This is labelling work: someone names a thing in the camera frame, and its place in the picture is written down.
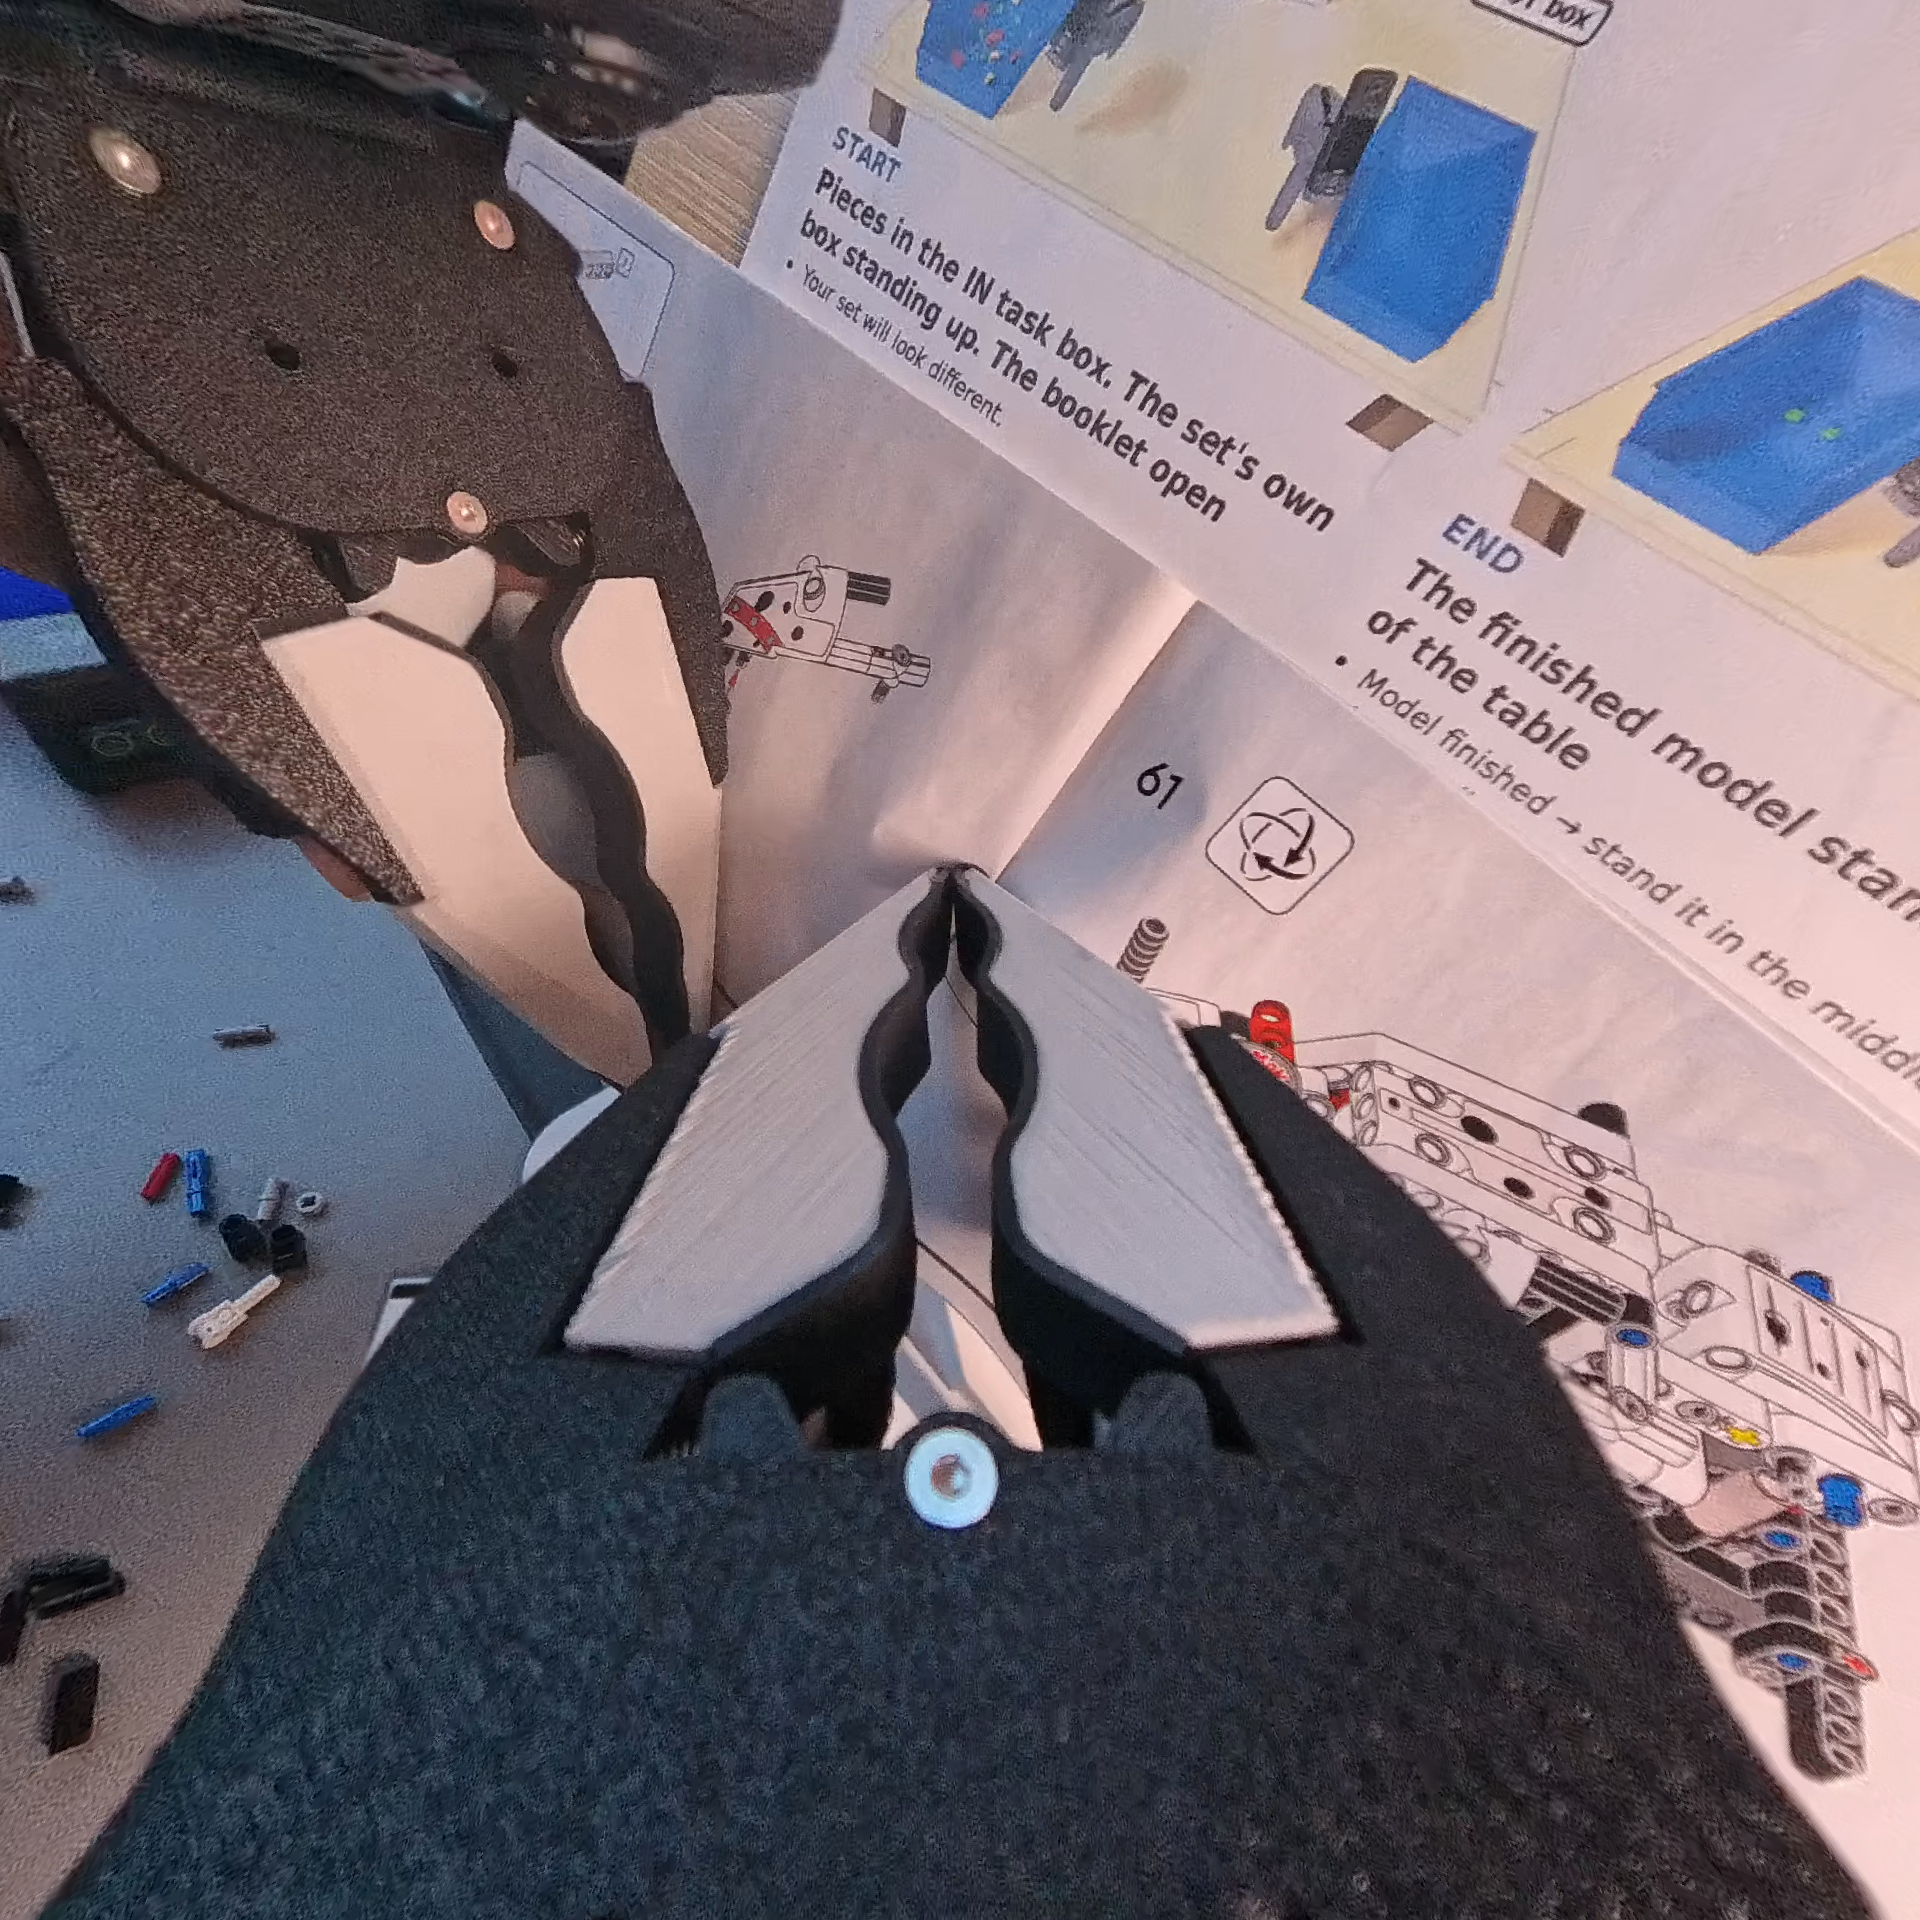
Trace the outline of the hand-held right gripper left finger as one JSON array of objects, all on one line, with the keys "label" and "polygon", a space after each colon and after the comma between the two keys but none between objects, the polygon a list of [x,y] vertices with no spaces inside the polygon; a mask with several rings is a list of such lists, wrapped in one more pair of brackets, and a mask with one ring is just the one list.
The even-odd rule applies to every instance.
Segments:
[{"label": "hand-held right gripper left finger", "polygon": [[908,882],[714,1028],[566,1323],[573,1350],[719,1360],[913,1245],[895,1119],[929,1070],[948,886]]}]

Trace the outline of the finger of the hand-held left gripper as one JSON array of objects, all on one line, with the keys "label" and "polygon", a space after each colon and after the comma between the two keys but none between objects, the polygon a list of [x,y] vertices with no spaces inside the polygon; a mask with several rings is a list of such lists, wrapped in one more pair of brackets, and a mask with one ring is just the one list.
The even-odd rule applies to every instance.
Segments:
[{"label": "finger of the hand-held left gripper", "polygon": [[579,1064],[629,1086],[652,1062],[641,1008],[597,963],[585,902],[511,807],[507,730],[479,671],[371,618],[262,646],[413,875],[411,931]]},{"label": "finger of the hand-held left gripper", "polygon": [[657,1042],[714,1016],[722,794],[711,780],[657,582],[597,581],[566,606],[556,682],[564,757],[587,794],[594,860],[630,933]]}]

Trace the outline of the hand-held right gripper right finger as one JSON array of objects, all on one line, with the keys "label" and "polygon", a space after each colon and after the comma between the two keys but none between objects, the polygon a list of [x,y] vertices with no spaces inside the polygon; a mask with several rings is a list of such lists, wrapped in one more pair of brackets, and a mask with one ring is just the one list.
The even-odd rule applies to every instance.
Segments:
[{"label": "hand-held right gripper right finger", "polygon": [[977,1060],[1004,1106],[993,1223],[1014,1278],[1174,1355],[1338,1327],[1164,1008],[980,871],[950,878]]}]

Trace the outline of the printed task sheet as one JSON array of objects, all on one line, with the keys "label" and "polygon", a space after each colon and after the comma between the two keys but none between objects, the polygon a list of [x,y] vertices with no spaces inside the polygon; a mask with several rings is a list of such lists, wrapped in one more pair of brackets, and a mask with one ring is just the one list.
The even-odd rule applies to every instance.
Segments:
[{"label": "printed task sheet", "polygon": [[748,269],[1915,1135],[1915,5],[847,5]]}]

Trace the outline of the person's left hand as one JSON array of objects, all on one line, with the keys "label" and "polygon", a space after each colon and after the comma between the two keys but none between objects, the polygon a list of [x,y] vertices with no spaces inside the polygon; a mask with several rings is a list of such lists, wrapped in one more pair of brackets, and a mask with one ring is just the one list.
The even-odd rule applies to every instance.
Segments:
[{"label": "person's left hand", "polygon": [[380,837],[375,837],[372,853],[365,858],[346,854],[314,832],[297,832],[292,846],[316,872],[350,900],[417,906],[422,899],[413,875]]}]

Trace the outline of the white metal stand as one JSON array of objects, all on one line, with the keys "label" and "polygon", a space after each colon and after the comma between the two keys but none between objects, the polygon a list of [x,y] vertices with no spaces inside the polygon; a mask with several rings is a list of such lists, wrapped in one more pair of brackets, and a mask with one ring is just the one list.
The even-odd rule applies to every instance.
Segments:
[{"label": "white metal stand", "polygon": [[[599,1088],[554,1117],[529,1146],[518,1181],[531,1181],[615,1101],[618,1088]],[[917,1258],[917,1298],[895,1350],[893,1404],[882,1445],[895,1446],[913,1427],[932,1418],[965,1412],[993,1427],[1009,1445],[1037,1452],[1037,1418],[1017,1358],[989,1326],[993,1303],[925,1242],[919,1242]],[[431,1275],[388,1285],[362,1372],[430,1285]]]}]

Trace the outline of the open building instruction booklet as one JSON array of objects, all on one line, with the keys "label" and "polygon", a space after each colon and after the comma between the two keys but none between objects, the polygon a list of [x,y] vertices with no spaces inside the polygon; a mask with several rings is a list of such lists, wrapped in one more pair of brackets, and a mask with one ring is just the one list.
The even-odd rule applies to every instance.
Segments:
[{"label": "open building instruction booklet", "polygon": [[1763,1748],[1915,1802],[1915,1156],[1302,674],[545,135],[722,588],[716,983],[971,860],[1258,1003],[1550,1364]]}]

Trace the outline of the black device with green display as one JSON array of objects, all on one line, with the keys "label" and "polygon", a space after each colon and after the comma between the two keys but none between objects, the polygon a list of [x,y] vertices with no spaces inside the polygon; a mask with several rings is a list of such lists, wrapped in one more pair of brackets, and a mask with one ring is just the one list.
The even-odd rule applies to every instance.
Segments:
[{"label": "black device with green display", "polygon": [[92,797],[196,773],[170,712],[109,662],[4,678],[3,698],[60,776]]}]

